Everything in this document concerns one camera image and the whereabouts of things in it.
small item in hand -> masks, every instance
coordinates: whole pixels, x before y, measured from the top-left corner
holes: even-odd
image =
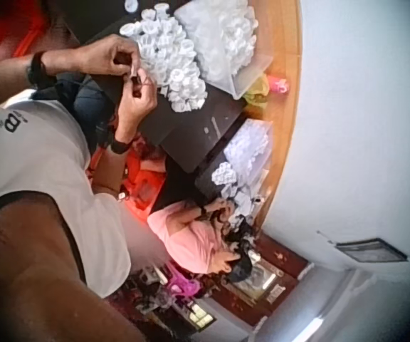
[[[140,79],[140,76],[135,76],[131,78],[132,84],[134,85],[132,88],[132,95],[135,98],[141,98],[142,97],[142,80]]]

black wristwatch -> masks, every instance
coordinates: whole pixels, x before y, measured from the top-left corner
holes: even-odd
[[[112,150],[113,153],[116,153],[117,155],[122,155],[123,153],[126,153],[130,148],[131,148],[132,141],[129,144],[126,144],[124,142],[120,142],[113,137],[113,141],[110,144],[110,149]]]
[[[31,65],[26,69],[29,83],[37,90],[47,89],[56,84],[56,77],[47,75],[46,66],[42,63],[44,52],[35,53]]]

clear plastic container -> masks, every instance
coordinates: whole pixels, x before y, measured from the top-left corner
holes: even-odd
[[[213,1],[217,0],[193,0],[175,11],[174,15],[195,43],[201,69],[211,69],[214,73],[213,75],[203,73],[202,77],[205,81],[238,100],[273,61],[271,32],[268,25],[268,0],[248,0],[248,5],[254,8],[259,22],[254,33],[257,35],[256,48],[250,64],[240,69],[235,76],[232,75],[230,61],[226,57],[224,48],[225,43],[221,39],[223,28],[211,10]],[[205,68],[203,63],[208,62],[201,58],[201,51],[206,53],[213,51],[215,63],[212,66]]]
[[[261,141],[268,141],[262,151]],[[252,185],[261,175],[273,150],[273,124],[267,121],[247,119],[240,130],[224,148],[224,155],[237,172],[241,184]]]

cabinet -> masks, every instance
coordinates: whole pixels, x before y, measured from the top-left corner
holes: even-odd
[[[248,280],[238,284],[218,284],[212,298],[250,326],[256,326],[271,314],[297,286],[298,275],[308,261],[261,233],[256,250],[261,260],[255,265],[259,272],[257,284]]]

red plastic chair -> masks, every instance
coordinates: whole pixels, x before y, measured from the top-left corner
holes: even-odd
[[[11,35],[12,28],[20,25],[22,21],[26,22],[28,32],[18,44],[13,57],[26,55],[33,43],[42,37],[48,28],[38,0],[14,0],[0,15],[0,45]]]
[[[92,180],[95,168],[102,155],[102,148],[92,156],[87,170],[88,178]],[[141,222],[146,222],[156,202],[157,196],[164,185],[166,175],[163,173],[140,170],[140,159],[131,150],[127,156],[127,169],[129,174],[123,180],[122,185],[130,194],[125,199],[126,208]]]

